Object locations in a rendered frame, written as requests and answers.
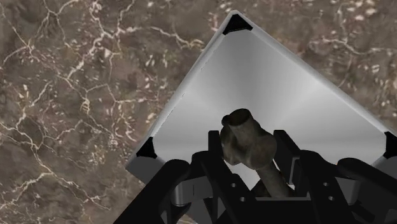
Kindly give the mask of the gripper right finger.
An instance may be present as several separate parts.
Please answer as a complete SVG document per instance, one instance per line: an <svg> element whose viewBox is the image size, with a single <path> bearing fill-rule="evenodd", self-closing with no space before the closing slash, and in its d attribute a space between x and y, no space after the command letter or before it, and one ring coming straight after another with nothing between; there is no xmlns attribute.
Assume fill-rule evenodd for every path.
<svg viewBox="0 0 397 224"><path fill-rule="evenodd" d="M297 196L309 196L317 224L397 224L397 179L357 158L327 162L275 130L275 161Z"/></svg>

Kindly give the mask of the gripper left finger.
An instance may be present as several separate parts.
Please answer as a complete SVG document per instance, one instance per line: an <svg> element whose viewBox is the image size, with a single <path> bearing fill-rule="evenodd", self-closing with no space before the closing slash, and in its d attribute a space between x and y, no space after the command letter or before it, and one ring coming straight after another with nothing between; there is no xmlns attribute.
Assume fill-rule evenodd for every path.
<svg viewBox="0 0 397 224"><path fill-rule="evenodd" d="M149 137L129 163L154 162L150 178L137 197L113 224L177 224L184 214L194 214L195 202L204 203L199 212L209 224L249 224L252 194L241 178L232 173L221 157L219 132L208 133L208 149L192 155L192 161L172 159L162 163Z"/></svg>

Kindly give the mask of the brown bone-shaped object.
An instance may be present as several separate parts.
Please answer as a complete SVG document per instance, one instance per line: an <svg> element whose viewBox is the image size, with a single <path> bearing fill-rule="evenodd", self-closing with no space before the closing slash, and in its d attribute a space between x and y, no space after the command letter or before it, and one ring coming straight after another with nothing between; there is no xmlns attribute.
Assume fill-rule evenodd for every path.
<svg viewBox="0 0 397 224"><path fill-rule="evenodd" d="M261 127L250 110L236 109L221 119L223 159L230 165L244 164L256 171L269 196L294 196L282 173L274 164L277 152L275 137Z"/></svg>

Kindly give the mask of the silver metal box black corners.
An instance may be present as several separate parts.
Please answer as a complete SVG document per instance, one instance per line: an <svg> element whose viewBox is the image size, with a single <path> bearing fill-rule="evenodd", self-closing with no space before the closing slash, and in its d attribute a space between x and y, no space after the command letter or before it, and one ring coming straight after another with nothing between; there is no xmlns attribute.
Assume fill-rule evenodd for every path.
<svg viewBox="0 0 397 224"><path fill-rule="evenodd" d="M315 151L331 164L357 158L397 179L397 136L238 11L230 12L211 38L139 143L127 170L146 186L149 170L157 164L138 164L137 171L128 165L149 137L162 163L191 162L194 153L208 149L209 131L220 134L221 119L240 108L250 110L273 136L275 130L285 130L301 150ZM252 194L249 224L317 224L310 197L297 196L275 157L292 197L273 198L256 171L224 163ZM199 216L203 208L204 203L195 202L190 217L209 224L208 216Z"/></svg>

